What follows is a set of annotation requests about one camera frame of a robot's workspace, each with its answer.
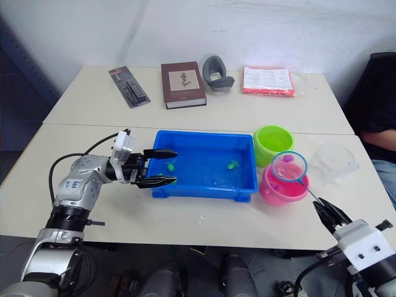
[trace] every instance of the book cover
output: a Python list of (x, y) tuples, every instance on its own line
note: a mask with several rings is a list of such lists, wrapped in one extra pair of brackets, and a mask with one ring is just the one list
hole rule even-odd
[(161, 75), (166, 109), (206, 105), (197, 62), (162, 64)]

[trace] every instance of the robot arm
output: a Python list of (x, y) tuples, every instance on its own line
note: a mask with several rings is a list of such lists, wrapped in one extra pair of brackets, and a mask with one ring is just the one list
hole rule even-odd
[(173, 158), (169, 150), (132, 153), (134, 139), (129, 131), (118, 133), (111, 157), (84, 155), (71, 166), (60, 182), (53, 210), (40, 230), (24, 265), (20, 283), (1, 292), (1, 297), (73, 296), (87, 255), (82, 247), (87, 225), (104, 225), (88, 219), (102, 185), (119, 181), (140, 188), (158, 187), (176, 180), (169, 176), (146, 177), (149, 158)]
[(352, 221), (342, 210), (319, 199), (321, 204), (314, 202), (316, 211), (338, 244), (318, 258), (328, 266), (346, 262), (362, 296), (395, 297), (396, 253), (382, 234), (392, 224), (385, 220), (373, 227), (364, 220)]

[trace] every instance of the black chair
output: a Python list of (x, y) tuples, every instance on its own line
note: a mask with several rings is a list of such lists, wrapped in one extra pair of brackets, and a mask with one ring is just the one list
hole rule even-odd
[(360, 136), (370, 110), (380, 100), (377, 94), (378, 88), (390, 77), (396, 78), (396, 53), (371, 54), (360, 80), (343, 108), (356, 135)]

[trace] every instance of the person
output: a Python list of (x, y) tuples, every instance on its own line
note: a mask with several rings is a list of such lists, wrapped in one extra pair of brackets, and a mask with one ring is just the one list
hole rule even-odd
[(361, 138), (396, 209), (396, 74), (378, 86)]

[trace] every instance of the gray plastic object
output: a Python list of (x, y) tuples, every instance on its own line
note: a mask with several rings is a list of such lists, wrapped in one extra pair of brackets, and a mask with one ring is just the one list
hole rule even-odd
[(150, 275), (137, 297), (175, 297), (180, 291), (178, 266), (168, 264)]
[[(219, 79), (211, 80), (210, 75), (218, 72)], [(227, 92), (234, 84), (234, 78), (226, 76), (226, 69), (222, 59), (219, 56), (211, 56), (207, 58), (202, 67), (202, 75), (213, 92)]]

